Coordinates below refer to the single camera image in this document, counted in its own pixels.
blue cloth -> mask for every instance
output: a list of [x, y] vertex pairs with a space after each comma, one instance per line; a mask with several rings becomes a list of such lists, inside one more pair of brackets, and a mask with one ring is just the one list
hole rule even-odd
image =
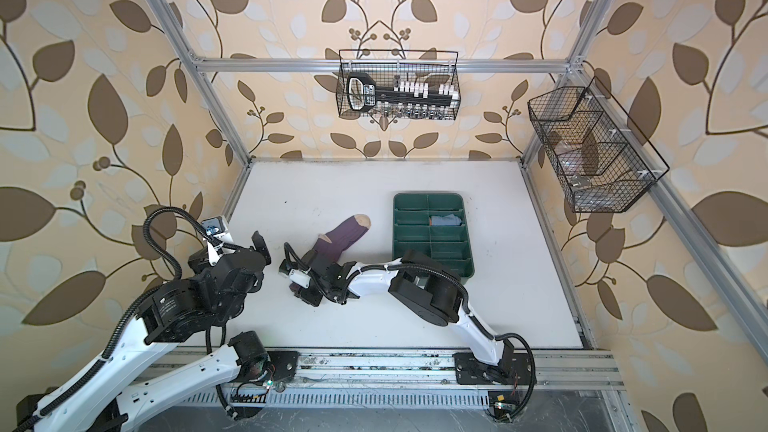
[[429, 223], [433, 226], [460, 226], [462, 220], [454, 214], [449, 216], [431, 216]]

beige wall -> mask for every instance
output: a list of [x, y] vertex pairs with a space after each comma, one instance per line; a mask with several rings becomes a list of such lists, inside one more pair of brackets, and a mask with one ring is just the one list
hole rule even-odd
[[[639, 16], [624, 4], [642, 7]], [[627, 109], [644, 83], [654, 84], [660, 106], [646, 106], [638, 117], [671, 164], [672, 183], [763, 303], [768, 300], [766, 14], [766, 0], [616, 0], [588, 57], [610, 78]]]
[[309, 58], [323, 57], [326, 48], [436, 47], [467, 58], [556, 59], [570, 51], [587, 0], [168, 1], [201, 56]]
[[[330, 74], [328, 78], [336, 79]], [[549, 77], [465, 74], [459, 81], [462, 106], [455, 121], [374, 120], [369, 116], [344, 120], [339, 118], [334, 93], [320, 85], [327, 82], [321, 75], [309, 73], [222, 72], [214, 84], [255, 158], [279, 158], [287, 153], [298, 157], [301, 152], [302, 158], [394, 159], [403, 154], [399, 144], [405, 146], [407, 158], [520, 156], [533, 133], [525, 103], [552, 86]], [[248, 115], [261, 107], [260, 118]]]
[[[763, 301], [765, 15], [766, 0], [616, 0], [587, 64]], [[764, 430], [768, 368], [652, 199], [616, 216], [575, 215], [542, 164], [532, 171], [550, 224], [640, 422], [650, 432]]]
[[[156, 279], [153, 267], [170, 276], [132, 234], [144, 208], [220, 213], [240, 171], [206, 143], [213, 123], [191, 83], [186, 94], [181, 80], [176, 86], [177, 61], [162, 91], [148, 96], [148, 73], [173, 51], [141, 13], [128, 21], [141, 32], [122, 24], [110, 8], [116, 1], [0, 0], [5, 429], [21, 398], [63, 383], [104, 347], [123, 309]], [[142, 0], [130, 1], [148, 13]], [[117, 167], [113, 144], [135, 172]], [[184, 232], [166, 234], [183, 264], [200, 245]]]
[[638, 421], [649, 432], [764, 430], [768, 368], [672, 227], [654, 234], [662, 215], [653, 199], [620, 215], [575, 215], [543, 164], [531, 166], [534, 184]]

green compartment organizer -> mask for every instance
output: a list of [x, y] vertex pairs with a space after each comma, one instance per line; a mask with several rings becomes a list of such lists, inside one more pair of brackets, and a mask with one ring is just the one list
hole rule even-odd
[[[430, 226], [430, 216], [460, 217], [460, 226]], [[458, 274], [462, 283], [475, 273], [469, 246], [464, 200], [459, 194], [403, 193], [395, 196], [392, 258], [412, 248]]]

wire basket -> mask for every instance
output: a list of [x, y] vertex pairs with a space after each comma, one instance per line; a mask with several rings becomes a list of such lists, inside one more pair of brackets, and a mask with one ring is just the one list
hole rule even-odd
[[[574, 212], [626, 212], [669, 171], [629, 115], [630, 125], [621, 127], [609, 117], [601, 90], [592, 79], [587, 87], [560, 87], [528, 101], [533, 128]], [[646, 163], [625, 136], [631, 133], [664, 165]]]
[[340, 50], [339, 116], [456, 120], [457, 60], [445, 50]]

white tabletop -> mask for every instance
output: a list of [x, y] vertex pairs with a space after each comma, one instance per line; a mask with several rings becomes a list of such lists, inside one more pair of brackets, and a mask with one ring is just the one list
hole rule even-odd
[[[255, 330], [268, 347], [465, 347], [389, 294], [318, 308], [293, 297], [279, 274], [283, 243], [299, 255], [319, 234], [355, 214], [371, 229], [341, 263], [392, 260], [392, 200], [400, 192], [464, 198], [475, 275], [470, 302], [496, 333], [517, 332], [534, 348], [581, 348], [571, 312], [516, 162], [257, 162], [230, 220], [235, 243], [258, 230], [272, 254], [264, 286], [249, 294], [228, 335]], [[202, 344], [196, 334], [187, 345]]]

